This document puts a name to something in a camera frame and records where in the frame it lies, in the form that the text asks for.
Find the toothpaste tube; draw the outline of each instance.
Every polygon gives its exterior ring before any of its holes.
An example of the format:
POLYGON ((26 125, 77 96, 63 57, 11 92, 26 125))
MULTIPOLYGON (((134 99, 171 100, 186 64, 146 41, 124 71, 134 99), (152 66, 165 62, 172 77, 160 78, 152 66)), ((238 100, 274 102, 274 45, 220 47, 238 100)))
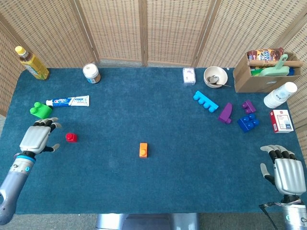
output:
POLYGON ((90 106, 90 96, 68 97, 47 100, 46 105, 53 107, 90 106))

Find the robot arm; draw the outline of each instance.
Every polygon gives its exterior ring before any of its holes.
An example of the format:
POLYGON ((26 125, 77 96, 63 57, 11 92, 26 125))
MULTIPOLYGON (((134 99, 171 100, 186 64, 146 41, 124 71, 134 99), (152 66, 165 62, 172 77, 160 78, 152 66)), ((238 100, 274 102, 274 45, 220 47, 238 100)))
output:
POLYGON ((282 206, 286 230, 307 230, 306 206, 299 197, 306 192, 302 162, 296 159, 294 153, 280 145, 262 146, 260 149, 268 152, 274 166, 274 176, 272 176, 266 165, 262 163, 260 165, 262 175, 283 195, 281 203, 271 202, 260 208, 264 211, 265 207, 272 205, 282 206))
POLYGON ((56 127, 61 127, 59 123, 54 123, 57 120, 56 117, 38 120, 25 133, 20 144, 22 153, 15 155, 15 161, 0 186, 0 196, 3 196, 3 202, 0 204, 0 225, 9 223, 13 218, 19 194, 36 161, 35 156, 43 151, 54 152, 59 148, 59 144, 46 146, 50 133, 56 127))

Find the orange toy block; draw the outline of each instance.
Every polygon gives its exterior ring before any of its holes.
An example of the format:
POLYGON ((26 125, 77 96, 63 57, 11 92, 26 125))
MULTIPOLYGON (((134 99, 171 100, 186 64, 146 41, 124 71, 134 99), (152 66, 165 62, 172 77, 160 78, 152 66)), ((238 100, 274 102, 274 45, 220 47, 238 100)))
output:
POLYGON ((140 143, 140 158, 147 158, 147 143, 140 143))

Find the green toy block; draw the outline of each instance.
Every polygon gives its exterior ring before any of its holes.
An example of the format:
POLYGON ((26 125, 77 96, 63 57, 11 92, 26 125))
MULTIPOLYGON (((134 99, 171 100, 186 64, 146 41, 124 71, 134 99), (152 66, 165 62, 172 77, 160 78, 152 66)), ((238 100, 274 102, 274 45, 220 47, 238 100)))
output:
POLYGON ((51 112, 52 109, 49 106, 40 102, 35 102, 34 107, 30 109, 31 114, 41 119, 48 118, 51 112))

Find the spoon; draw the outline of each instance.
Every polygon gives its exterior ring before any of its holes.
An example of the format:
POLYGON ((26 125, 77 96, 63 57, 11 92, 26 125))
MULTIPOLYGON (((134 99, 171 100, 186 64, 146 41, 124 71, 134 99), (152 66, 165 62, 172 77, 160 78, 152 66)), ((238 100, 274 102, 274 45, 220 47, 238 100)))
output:
POLYGON ((208 80, 208 82, 209 82, 210 84, 213 84, 213 85, 222 85, 222 84, 216 84, 217 81, 219 80, 219 77, 218 77, 218 76, 213 75, 213 76, 211 76, 211 77, 208 77, 207 80, 208 80))

